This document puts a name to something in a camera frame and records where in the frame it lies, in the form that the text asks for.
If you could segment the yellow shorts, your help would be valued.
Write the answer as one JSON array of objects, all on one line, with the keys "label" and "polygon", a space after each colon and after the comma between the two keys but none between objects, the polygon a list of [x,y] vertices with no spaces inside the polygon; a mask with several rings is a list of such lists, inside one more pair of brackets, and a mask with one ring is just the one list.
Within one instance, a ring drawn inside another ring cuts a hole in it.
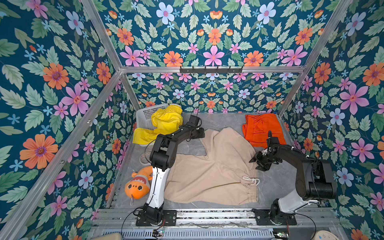
[{"label": "yellow shorts", "polygon": [[133,143],[146,146],[153,143],[159,134],[167,135],[175,132],[183,124],[182,108],[176,104],[170,104],[166,109],[157,110],[151,117],[153,131],[137,129],[134,131]]}]

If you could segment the orange shorts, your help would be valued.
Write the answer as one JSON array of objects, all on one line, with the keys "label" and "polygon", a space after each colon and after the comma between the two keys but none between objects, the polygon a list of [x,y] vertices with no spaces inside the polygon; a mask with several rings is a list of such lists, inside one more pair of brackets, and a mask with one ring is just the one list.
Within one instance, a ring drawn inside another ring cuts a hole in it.
[{"label": "orange shorts", "polygon": [[267,147],[268,133],[277,137],[280,144],[286,145],[280,122],[275,114],[246,115],[246,123],[242,126],[244,138],[253,147]]}]

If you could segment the beige shorts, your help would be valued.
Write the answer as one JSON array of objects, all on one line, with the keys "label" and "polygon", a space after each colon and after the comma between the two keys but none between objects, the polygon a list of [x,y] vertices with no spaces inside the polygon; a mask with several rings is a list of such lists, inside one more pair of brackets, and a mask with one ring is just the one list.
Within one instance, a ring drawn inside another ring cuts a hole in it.
[{"label": "beige shorts", "polygon": [[201,143],[206,155],[177,155],[167,179],[165,199],[228,206],[256,203],[257,164],[250,162],[256,154],[254,147],[232,128],[208,129]]}]

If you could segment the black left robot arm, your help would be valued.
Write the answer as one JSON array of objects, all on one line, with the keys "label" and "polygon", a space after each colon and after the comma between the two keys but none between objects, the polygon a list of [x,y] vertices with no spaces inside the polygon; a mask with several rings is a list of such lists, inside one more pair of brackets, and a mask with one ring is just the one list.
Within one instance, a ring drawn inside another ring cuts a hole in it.
[{"label": "black left robot arm", "polygon": [[201,124],[201,118],[191,115],[188,122],[175,132],[166,135],[160,134],[156,138],[150,154],[153,179],[149,197],[143,206],[143,215],[148,220],[154,223],[162,220],[166,181],[176,161],[178,145],[183,141],[204,138],[205,130]]}]

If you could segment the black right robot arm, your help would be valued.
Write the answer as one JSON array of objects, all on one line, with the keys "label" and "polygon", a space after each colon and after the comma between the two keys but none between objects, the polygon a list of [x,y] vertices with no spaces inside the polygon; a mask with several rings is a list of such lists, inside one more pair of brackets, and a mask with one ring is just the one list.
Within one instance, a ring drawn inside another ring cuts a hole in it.
[{"label": "black right robot arm", "polygon": [[296,169],[295,189],[272,203],[270,218],[289,218],[309,204],[337,197],[331,164],[305,155],[293,146],[281,144],[271,131],[268,132],[266,149],[257,153],[250,163],[256,163],[257,170],[266,172],[273,164],[284,161]]}]

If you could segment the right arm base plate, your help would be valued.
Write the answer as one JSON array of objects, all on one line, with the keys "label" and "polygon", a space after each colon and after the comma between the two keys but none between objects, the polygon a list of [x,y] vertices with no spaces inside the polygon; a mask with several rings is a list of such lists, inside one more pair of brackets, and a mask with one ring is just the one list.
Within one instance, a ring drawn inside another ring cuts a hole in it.
[{"label": "right arm base plate", "polygon": [[255,219],[258,226],[297,225],[295,214],[286,214],[280,212],[279,210],[272,211],[262,209],[252,209],[252,212],[255,214]]}]

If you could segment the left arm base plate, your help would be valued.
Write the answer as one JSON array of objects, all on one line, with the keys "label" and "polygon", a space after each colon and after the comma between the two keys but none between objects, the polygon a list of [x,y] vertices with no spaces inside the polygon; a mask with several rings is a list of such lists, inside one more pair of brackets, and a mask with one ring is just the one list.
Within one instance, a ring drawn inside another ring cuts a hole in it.
[{"label": "left arm base plate", "polygon": [[136,226],[137,227],[160,227],[175,226],[177,220],[176,210],[162,210],[160,212],[147,213],[144,210],[139,211]]}]

